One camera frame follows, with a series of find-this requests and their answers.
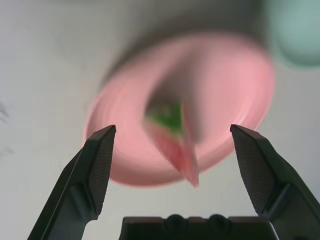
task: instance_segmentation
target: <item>pink object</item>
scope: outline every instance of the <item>pink object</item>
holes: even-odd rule
[[[136,56],[113,75],[95,100],[84,138],[111,124],[117,127],[110,178],[120,184],[156,187],[183,179],[144,131],[147,103],[182,62],[192,76],[201,141],[195,146],[199,172],[234,150],[230,125],[255,130],[271,104],[272,63],[250,39],[202,33],[159,44]]]

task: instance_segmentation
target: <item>red and green object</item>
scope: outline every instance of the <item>red and green object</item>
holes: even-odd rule
[[[194,187],[199,185],[191,121],[180,102],[147,111],[145,129],[157,149]]]

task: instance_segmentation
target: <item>white background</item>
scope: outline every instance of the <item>white background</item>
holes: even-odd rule
[[[0,1],[1,239],[28,237],[61,170],[81,147],[88,105],[124,51],[159,24],[176,31],[166,26],[172,19],[182,29],[214,26],[212,16],[251,20],[246,8],[239,13],[231,0],[223,2]],[[275,65],[274,101],[259,131],[320,200],[320,69]],[[99,221],[87,226],[83,239],[117,239],[124,216],[173,213],[254,215],[234,154],[202,174],[196,190],[186,182],[155,189],[111,182]]]

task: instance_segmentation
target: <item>blurry object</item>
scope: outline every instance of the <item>blurry object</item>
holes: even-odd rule
[[[176,37],[133,57],[105,84],[84,130],[86,140],[105,126],[117,125],[113,181],[156,187],[184,179],[143,126],[149,101],[165,82],[172,83],[174,93],[187,85],[192,90],[190,106],[196,113],[191,115],[196,115],[201,132],[195,141],[201,173],[234,150],[231,124],[259,126],[272,101],[274,69],[268,54],[250,38],[223,32]]]
[[[292,64],[320,66],[320,1],[266,0],[271,50]]]
[[[144,125],[158,150],[185,179],[197,187],[199,170],[186,108],[180,102],[156,106],[147,111]]]

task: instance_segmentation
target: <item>green object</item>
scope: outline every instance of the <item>green object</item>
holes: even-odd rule
[[[174,135],[183,134],[183,112],[179,102],[153,107],[147,111],[146,118]]]

